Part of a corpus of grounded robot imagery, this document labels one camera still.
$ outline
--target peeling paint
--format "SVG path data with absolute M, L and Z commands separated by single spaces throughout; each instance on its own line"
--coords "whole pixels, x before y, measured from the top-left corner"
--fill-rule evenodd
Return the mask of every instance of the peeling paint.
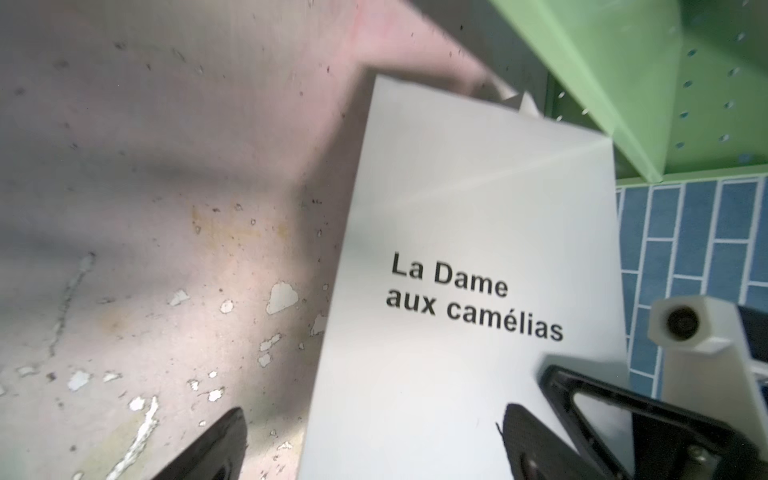
M 310 336 L 319 335 L 320 333 L 323 333 L 326 331 L 326 325 L 328 325 L 328 317 L 322 316 L 321 314 L 317 314 L 315 317 L 315 322 L 312 324 L 312 329 L 310 330 Z
M 152 432 L 157 427 L 157 420 L 154 418 L 154 414 L 157 413 L 157 409 L 159 408 L 160 405 L 157 403 L 157 397 L 153 396 L 149 410 L 144 415 L 144 422 L 139 425 L 133 443 L 131 443 L 128 451 L 125 452 L 123 459 L 112 468 L 112 471 L 109 472 L 109 475 L 107 475 L 105 480 L 117 480 L 128 467 L 136 462 L 136 459 L 147 446 L 147 441 L 149 440 L 150 435 L 152 435 Z
M 224 302 L 221 304 L 221 307 L 219 307 L 219 311 L 222 313 L 229 313 L 235 308 L 235 304 L 232 300 L 224 300 Z
M 74 292 L 78 289 L 80 282 L 83 281 L 85 274 L 91 271 L 95 262 L 95 253 L 89 253 L 81 258 L 80 263 L 78 264 L 77 273 L 67 282 L 67 286 L 64 288 L 64 294 L 61 296 L 61 302 L 58 304 L 58 316 L 56 317 L 56 324 L 54 326 L 53 340 L 51 340 L 51 345 L 48 346 L 48 356 L 52 357 L 56 355 L 56 346 L 61 339 L 61 334 L 64 333 L 64 327 L 67 323 L 67 312 L 69 311 L 70 303 L 72 303 Z
M 282 336 L 279 333 L 276 333 L 275 335 L 272 336 L 271 339 L 264 340 L 259 345 L 259 351 L 260 352 L 266 352 L 267 350 L 269 350 L 272 347 L 272 345 L 274 345 L 275 343 L 278 343 L 280 341 L 280 338 L 282 338 Z
M 187 295 L 187 292 L 185 292 L 182 289 L 179 289 L 179 290 L 176 290 L 176 292 L 174 292 L 174 296 L 173 298 L 170 299 L 170 301 L 168 302 L 168 305 L 170 306 L 180 305 L 182 302 L 186 302 L 190 298 L 192 297 Z
M 266 305 L 266 312 L 272 315 L 299 301 L 299 294 L 289 283 L 275 283 L 270 293 L 270 301 Z
M 102 382 L 111 382 L 112 380 L 117 380 L 123 378 L 123 374 L 119 372 L 106 372 L 104 374 L 104 378 L 101 379 Z
M 91 381 L 91 374 L 88 372 L 85 372 L 83 370 L 78 370 L 77 372 L 73 373 L 72 376 L 69 378 L 69 382 L 67 382 L 67 388 L 69 388 L 72 392 L 77 392 L 79 389 L 83 388 L 86 383 Z
M 224 396 L 224 387 L 220 389 L 211 390 L 208 392 L 208 402 L 216 402 L 218 399 Z
M 259 357 L 259 365 L 261 365 L 261 368 L 264 368 L 265 366 L 269 365 L 272 361 L 272 356 L 269 353 L 265 353 L 264 355 Z
M 37 375 L 38 373 L 40 373 L 40 370 L 38 370 L 38 367 L 34 365 L 24 365 L 24 366 L 18 367 L 16 369 L 16 373 L 18 373 L 19 377 L 24 378 L 30 375 Z
M 146 401 L 144 399 L 138 396 L 128 403 L 128 408 L 131 409 L 131 411 L 133 412 L 138 412 L 139 410 L 144 409 L 145 402 Z

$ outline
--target book title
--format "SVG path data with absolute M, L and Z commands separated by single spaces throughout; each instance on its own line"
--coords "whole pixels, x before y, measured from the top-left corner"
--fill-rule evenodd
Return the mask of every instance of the book title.
M 414 280 L 424 280 L 424 265 L 413 261 L 410 267 L 400 265 L 400 254 L 395 252 L 392 259 L 392 274 L 404 276 Z M 453 285 L 460 290 L 477 292 L 498 298 L 507 298 L 508 286 L 504 280 L 494 281 L 486 276 L 469 274 L 461 270 L 454 271 L 446 262 L 435 262 L 434 281 L 440 285 Z M 413 313 L 436 316 L 442 308 L 437 298 L 430 298 L 422 294 L 410 292 L 401 293 L 400 290 L 391 289 L 386 298 L 387 306 L 396 309 L 404 309 Z M 525 310 L 509 309 L 508 312 L 500 312 L 474 305 L 459 302 L 445 304 L 445 314 L 449 319 L 462 321 L 463 323 L 485 326 L 518 335 L 531 336 L 538 339 L 550 339 L 555 342 L 563 340 L 563 327 L 557 323 L 547 323 L 534 319 L 533 312 Z

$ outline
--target worn gray surface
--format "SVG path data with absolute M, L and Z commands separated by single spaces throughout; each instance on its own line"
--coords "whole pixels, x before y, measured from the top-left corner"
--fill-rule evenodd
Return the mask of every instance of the worn gray surface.
M 150 478 L 232 406 L 295 475 L 375 71 L 498 96 L 395 0 L 2 2 L 0 478 Z

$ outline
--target blue brick wall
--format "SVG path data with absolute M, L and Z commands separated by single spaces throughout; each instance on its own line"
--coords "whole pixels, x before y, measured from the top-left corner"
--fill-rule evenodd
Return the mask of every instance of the blue brick wall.
M 766 178 L 625 187 L 616 200 L 630 383 L 658 398 L 662 352 L 647 337 L 654 301 L 706 294 L 768 311 Z

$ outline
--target white plastic part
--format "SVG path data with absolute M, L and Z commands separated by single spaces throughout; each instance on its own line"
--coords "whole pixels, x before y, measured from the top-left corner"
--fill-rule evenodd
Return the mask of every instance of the white plastic part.
M 684 306 L 697 314 L 699 328 L 679 340 L 667 318 Z M 768 411 L 737 306 L 708 296 L 659 300 L 650 309 L 648 337 L 664 348 L 661 399 L 729 424 L 768 460 Z

